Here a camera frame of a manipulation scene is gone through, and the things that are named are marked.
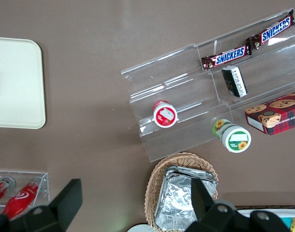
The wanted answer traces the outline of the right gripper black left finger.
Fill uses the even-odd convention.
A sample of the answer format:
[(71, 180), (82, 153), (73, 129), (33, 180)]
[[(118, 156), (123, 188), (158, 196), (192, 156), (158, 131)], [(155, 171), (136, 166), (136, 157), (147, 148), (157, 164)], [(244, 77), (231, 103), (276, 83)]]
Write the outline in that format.
[(12, 232), (65, 232), (83, 203), (81, 179), (72, 179), (47, 206), (11, 221)]

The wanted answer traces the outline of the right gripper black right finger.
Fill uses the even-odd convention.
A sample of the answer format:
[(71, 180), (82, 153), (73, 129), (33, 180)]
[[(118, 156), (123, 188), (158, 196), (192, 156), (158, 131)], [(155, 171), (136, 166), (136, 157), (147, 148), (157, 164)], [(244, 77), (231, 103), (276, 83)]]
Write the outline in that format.
[(250, 219), (224, 200), (213, 200), (200, 179), (192, 179), (192, 206), (197, 220), (187, 232), (251, 232)]

